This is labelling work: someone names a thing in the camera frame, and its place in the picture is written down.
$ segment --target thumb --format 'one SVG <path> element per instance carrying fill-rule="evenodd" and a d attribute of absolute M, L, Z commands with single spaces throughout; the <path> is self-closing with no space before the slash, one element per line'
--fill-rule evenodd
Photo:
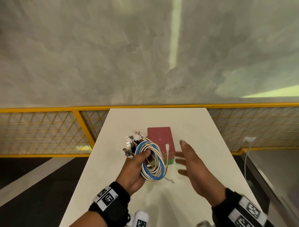
<path fill-rule="evenodd" d="M 133 162 L 137 165 L 137 166 L 141 166 L 142 163 L 150 156 L 151 154 L 151 150 L 150 149 L 146 149 L 144 152 L 139 153 L 138 155 L 136 155 L 133 158 Z"/>
<path fill-rule="evenodd" d="M 194 158 L 194 156 L 197 156 L 194 149 L 184 140 L 180 140 L 180 145 L 186 160 L 190 158 Z"/>

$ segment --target white wall socket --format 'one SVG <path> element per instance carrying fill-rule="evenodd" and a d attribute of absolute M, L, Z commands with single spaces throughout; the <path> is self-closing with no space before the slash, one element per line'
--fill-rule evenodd
<path fill-rule="evenodd" d="M 256 139 L 256 137 L 244 137 L 244 140 L 243 140 L 243 142 L 253 142 L 253 141 L 255 141 L 255 139 Z"/>

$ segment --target hand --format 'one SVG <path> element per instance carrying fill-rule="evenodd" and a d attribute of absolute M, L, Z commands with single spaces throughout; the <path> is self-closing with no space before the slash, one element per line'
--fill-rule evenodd
<path fill-rule="evenodd" d="M 116 182 L 119 183 L 130 196 L 137 192 L 145 182 L 145 179 L 140 175 L 141 165 L 150 154 L 151 151 L 147 149 L 134 158 L 127 158 L 120 174 L 116 178 Z"/>
<path fill-rule="evenodd" d="M 219 205 L 225 200 L 224 185 L 208 170 L 188 143 L 180 140 L 180 145 L 182 152 L 176 152 L 175 156 L 184 159 L 176 159 L 176 163 L 186 166 L 186 170 L 178 170 L 179 174 L 187 176 L 196 193 L 206 198 L 212 207 Z"/>

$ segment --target white table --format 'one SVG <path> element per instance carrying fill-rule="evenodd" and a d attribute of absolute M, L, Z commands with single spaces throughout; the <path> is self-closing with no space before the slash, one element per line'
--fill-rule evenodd
<path fill-rule="evenodd" d="M 176 150 L 184 139 L 196 151 L 209 170 L 226 186 L 245 194 L 258 207 L 258 203 L 230 154 L 224 140 L 205 108 L 111 109 L 86 163 L 78 185 L 66 209 L 60 227 L 68 227 L 84 214 L 93 197 L 118 176 L 125 155 L 127 135 L 132 130 L 147 134 L 148 127 L 171 128 Z M 168 167 L 167 177 L 146 182 L 129 203 L 129 212 L 144 210 L 149 214 L 149 226 L 191 226 L 208 220 L 212 211 L 208 202 L 197 195 L 187 177 L 177 173 L 183 166 Z"/>

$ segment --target fingernail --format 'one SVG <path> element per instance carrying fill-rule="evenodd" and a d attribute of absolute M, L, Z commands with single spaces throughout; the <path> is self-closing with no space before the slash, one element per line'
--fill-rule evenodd
<path fill-rule="evenodd" d="M 186 145 L 186 144 L 187 144 L 186 141 L 184 141 L 184 140 L 180 140 L 180 145 L 181 145 L 181 146 Z"/>

